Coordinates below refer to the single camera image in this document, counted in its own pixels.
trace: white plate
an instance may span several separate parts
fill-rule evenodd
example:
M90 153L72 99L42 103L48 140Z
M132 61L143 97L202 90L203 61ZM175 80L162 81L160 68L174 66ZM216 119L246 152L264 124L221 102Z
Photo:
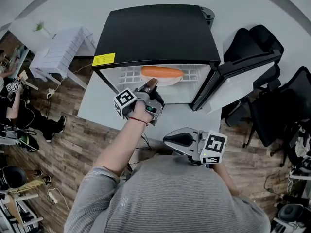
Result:
M145 82L148 82L150 79L157 79L157 86L168 86L177 83L178 81L181 80L181 77L177 78L156 78L156 77L149 77L142 75L140 73L141 79L144 80Z

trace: black pants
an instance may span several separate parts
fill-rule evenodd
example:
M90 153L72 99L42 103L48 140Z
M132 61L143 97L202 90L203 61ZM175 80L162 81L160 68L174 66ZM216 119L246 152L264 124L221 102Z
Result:
M62 122L47 120L45 116L41 115L40 111L28 104L26 108L20 109L18 113L18 127L20 129L31 127L40 130L46 140L51 140L53 133L61 132L64 126Z

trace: fridge door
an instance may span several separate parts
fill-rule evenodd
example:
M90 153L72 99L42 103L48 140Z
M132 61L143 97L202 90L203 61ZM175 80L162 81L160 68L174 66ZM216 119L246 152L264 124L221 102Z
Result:
M218 66L217 71L212 74L210 79L207 78L200 89L201 92L197 94L190 104L191 109L193 111L202 109L214 94L214 103L207 105L207 113L230 104L233 102L232 99L236 101L242 98L249 93L249 90L253 90L254 80L274 65L274 62L278 62L280 58L281 53L278 50L272 50L268 53L239 59L234 62L229 61ZM216 92L220 88L222 88L218 94L220 97L216 97L218 96Z

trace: carrot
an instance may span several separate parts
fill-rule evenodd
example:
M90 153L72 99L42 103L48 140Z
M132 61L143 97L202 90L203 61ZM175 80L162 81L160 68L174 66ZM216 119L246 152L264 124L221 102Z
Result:
M141 68L144 76L155 78L177 78L184 75L183 71L168 67L144 66Z

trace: yellow warning label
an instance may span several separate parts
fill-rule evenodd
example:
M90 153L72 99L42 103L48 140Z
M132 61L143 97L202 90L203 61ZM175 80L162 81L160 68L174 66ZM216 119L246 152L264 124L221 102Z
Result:
M108 53L103 55L94 56L92 67L103 65L103 64L110 64L115 61L115 55L116 53Z

